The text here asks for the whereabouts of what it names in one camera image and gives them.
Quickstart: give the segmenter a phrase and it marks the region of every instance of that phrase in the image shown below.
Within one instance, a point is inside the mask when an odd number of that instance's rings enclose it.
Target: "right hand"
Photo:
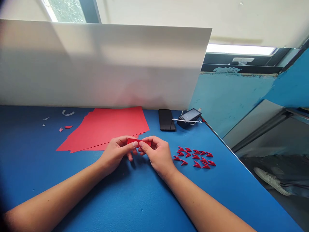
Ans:
[[[147,154],[152,167],[156,170],[161,178],[177,171],[175,167],[168,142],[156,137],[149,136],[139,142],[141,148],[138,149],[141,155]]]

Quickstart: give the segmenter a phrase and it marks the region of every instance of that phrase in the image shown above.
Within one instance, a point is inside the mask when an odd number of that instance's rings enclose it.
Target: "blue tabletop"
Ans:
[[[75,111],[63,116],[62,111]],[[90,108],[0,107],[0,178],[4,211],[49,189],[95,162],[101,151],[56,151]],[[195,184],[257,231],[302,231],[277,201],[203,123],[162,132],[158,111],[144,110],[150,131],[170,144],[211,152],[216,167],[175,165]],[[173,111],[178,118],[180,111]],[[63,126],[72,129],[59,132]],[[194,225],[150,165],[147,156],[123,159],[55,228],[55,231],[196,231]]]

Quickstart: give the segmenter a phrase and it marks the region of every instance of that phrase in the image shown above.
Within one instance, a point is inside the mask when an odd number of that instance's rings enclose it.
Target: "finger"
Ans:
[[[128,152],[127,156],[128,156],[129,161],[132,162],[133,161],[133,157],[132,157],[131,152]]]
[[[123,154],[127,154],[128,152],[131,152],[132,150],[136,149],[137,145],[138,145],[138,142],[134,141],[132,143],[129,143],[129,144],[121,147],[120,149],[121,149]]]
[[[135,149],[133,149],[133,155],[137,155],[137,150],[136,150],[136,148]]]
[[[140,141],[139,145],[141,146],[144,153],[146,153],[148,156],[152,155],[152,152],[154,151],[147,143]]]
[[[159,137],[156,137],[156,136],[149,136],[149,137],[146,137],[146,138],[143,138],[142,141],[149,141],[151,142],[151,144],[159,147],[163,142],[164,140],[160,139]]]
[[[115,142],[117,144],[119,144],[121,147],[126,145],[128,143],[128,138],[131,138],[131,139],[136,139],[132,136],[129,136],[129,135],[124,135],[124,136],[120,136],[120,137],[117,137],[117,138],[114,138]]]

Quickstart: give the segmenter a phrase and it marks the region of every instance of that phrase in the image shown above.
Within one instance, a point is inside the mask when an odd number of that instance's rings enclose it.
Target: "smartphone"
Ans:
[[[176,131],[171,110],[159,110],[159,122],[161,131]]]

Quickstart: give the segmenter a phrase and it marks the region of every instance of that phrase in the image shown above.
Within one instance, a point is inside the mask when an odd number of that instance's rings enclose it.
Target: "red paper sheet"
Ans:
[[[149,130],[141,107],[127,109],[94,109],[57,150],[106,148],[106,144],[122,135],[138,135]]]

